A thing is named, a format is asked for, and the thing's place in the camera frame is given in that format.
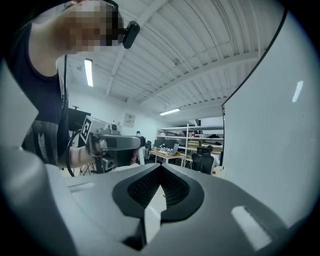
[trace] computer monitor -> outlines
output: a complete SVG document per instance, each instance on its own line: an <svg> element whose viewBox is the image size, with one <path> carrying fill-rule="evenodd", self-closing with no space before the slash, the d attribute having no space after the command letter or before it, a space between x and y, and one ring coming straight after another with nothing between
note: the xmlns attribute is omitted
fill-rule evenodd
<svg viewBox="0 0 320 256"><path fill-rule="evenodd" d="M173 150L178 151L179 149L179 143L174 144Z"/></svg>
<svg viewBox="0 0 320 256"><path fill-rule="evenodd" d="M164 147L168 149L173 149L177 141L175 139L166 139L164 141Z"/></svg>
<svg viewBox="0 0 320 256"><path fill-rule="evenodd" d="M162 145L162 139L156 139L153 146L159 148Z"/></svg>
<svg viewBox="0 0 320 256"><path fill-rule="evenodd" d="M68 109L69 131L76 132L77 130L80 130L85 122L86 116L91 116L91 113L69 108Z"/></svg>

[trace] cable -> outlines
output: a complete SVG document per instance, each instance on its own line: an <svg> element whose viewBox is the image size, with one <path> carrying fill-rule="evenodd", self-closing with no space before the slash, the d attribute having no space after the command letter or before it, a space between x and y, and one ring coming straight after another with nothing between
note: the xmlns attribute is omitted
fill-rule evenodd
<svg viewBox="0 0 320 256"><path fill-rule="evenodd" d="M68 56L65 55L64 56L64 74L63 74L63 89L64 89L64 104L62 107L62 113L66 110L67 107L67 59ZM68 145L66 147L66 151L65 151L65 163L66 163L66 167L68 169L68 172L70 173L70 175L72 177L75 176L75 174L73 173L73 171L71 170L71 166L70 166L70 147L72 145L72 141L74 140L74 138L77 136L77 134L79 134L81 132L81 129L77 130L74 134L72 134Z"/></svg>
<svg viewBox="0 0 320 256"><path fill-rule="evenodd" d="M81 129L77 130L70 138L69 142L68 142L68 146L66 147L66 151L65 151L65 162L66 162L66 167L68 169L68 172L70 173L70 175L72 177L75 176L75 174L73 173L73 171L71 170L71 166L70 166L70 147L72 145L72 141L74 140L74 138L81 132Z"/></svg>
<svg viewBox="0 0 320 256"><path fill-rule="evenodd" d="M120 13L127 15L128 17L130 17L131 19L135 20L136 19L134 17L131 17L130 15L128 15L127 13L124 13L122 11L120 11ZM149 30L151 30L155 35L157 35L163 42L165 42L170 48L171 50L173 50L175 52L175 54L183 61L184 59L180 57L180 55L170 46L170 44L168 44L160 35L158 35L156 32L154 32L150 27L148 27L147 25L144 25L146 28L148 28Z"/></svg>
<svg viewBox="0 0 320 256"><path fill-rule="evenodd" d="M212 38L212 36L211 36L211 34L210 34L207 26L205 25L205 23L203 22L203 20L200 18L200 16L198 15L198 13L192 8L192 6L191 6L186 0L184 0L184 2L185 2L185 3L193 10L193 12L198 16L199 20L202 22L202 24L204 25L206 31L208 32L209 36L211 37L214 46L217 47L217 45L216 45L214 39Z"/></svg>

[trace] office chair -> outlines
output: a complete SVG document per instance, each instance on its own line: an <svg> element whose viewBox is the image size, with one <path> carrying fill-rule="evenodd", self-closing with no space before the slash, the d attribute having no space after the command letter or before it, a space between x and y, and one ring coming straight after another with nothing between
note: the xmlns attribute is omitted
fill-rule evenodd
<svg viewBox="0 0 320 256"><path fill-rule="evenodd" d="M196 153L200 156L211 156L211 151L204 146L198 146L196 148Z"/></svg>
<svg viewBox="0 0 320 256"><path fill-rule="evenodd" d="M196 153L192 154L192 161L195 171L211 175L211 169L215 159L211 156L208 148L199 146L196 148Z"/></svg>

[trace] corrugated metal ceiling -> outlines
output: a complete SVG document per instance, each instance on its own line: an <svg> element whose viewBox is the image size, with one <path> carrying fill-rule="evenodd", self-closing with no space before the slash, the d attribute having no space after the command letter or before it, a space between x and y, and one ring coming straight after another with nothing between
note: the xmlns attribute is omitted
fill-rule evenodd
<svg viewBox="0 0 320 256"><path fill-rule="evenodd" d="M284 9L269 0L118 0L133 46L68 57L68 83L161 113L229 97L267 49Z"/></svg>

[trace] laptop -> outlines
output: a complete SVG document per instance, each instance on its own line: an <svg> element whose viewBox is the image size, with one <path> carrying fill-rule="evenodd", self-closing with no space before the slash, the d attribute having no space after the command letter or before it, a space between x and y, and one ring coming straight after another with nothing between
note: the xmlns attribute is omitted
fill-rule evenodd
<svg viewBox="0 0 320 256"><path fill-rule="evenodd" d="M178 148L179 148L179 144L175 143L174 146L173 146L173 150L170 150L170 152L168 152L168 155L169 156L174 156L177 153Z"/></svg>

